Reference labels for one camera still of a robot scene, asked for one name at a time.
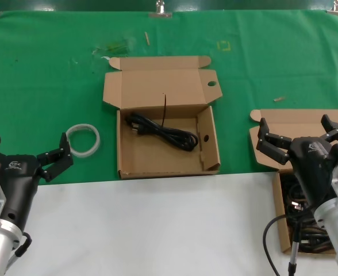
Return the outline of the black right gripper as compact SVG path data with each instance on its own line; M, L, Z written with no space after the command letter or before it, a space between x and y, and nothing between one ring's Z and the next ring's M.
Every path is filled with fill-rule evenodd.
M270 133L266 119L261 118L256 146L258 151L281 165L290 161L293 173L312 207L319 207L336 197L332 188L332 173L338 165L338 154L332 143L338 141L338 123L324 114L321 125L325 130L321 137L299 137L291 142L289 137Z

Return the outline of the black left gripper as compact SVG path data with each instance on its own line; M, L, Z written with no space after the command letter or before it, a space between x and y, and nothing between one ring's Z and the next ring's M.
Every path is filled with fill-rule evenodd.
M41 177L50 182L74 164L65 132L59 148L37 155L0 154L0 186L6 197L0 219L25 229Z

